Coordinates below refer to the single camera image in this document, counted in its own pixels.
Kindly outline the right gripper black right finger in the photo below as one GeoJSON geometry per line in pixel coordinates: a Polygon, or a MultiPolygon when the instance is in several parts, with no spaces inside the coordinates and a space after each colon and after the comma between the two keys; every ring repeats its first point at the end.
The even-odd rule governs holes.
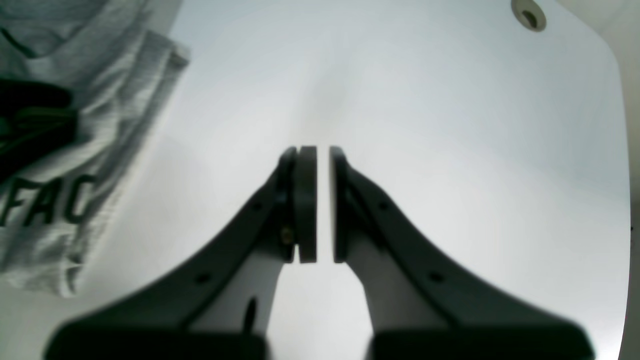
{"type": "Polygon", "coordinates": [[[423,235],[393,199],[329,149],[334,262],[365,292],[367,360],[593,360],[573,321],[501,291],[423,235]]]}

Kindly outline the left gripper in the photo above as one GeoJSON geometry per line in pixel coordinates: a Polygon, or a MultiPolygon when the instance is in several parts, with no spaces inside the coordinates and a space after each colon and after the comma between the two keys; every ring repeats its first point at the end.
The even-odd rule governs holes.
{"type": "Polygon", "coordinates": [[[70,90],[29,80],[0,82],[0,178],[73,143],[78,111],[70,90]]]}

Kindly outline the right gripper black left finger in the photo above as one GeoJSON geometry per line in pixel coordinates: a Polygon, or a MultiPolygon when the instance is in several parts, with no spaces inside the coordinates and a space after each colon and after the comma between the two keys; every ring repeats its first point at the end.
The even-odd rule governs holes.
{"type": "Polygon", "coordinates": [[[317,148],[291,146],[206,246],[123,300],[64,324],[47,360],[267,360],[282,267],[317,261],[317,148]]]}

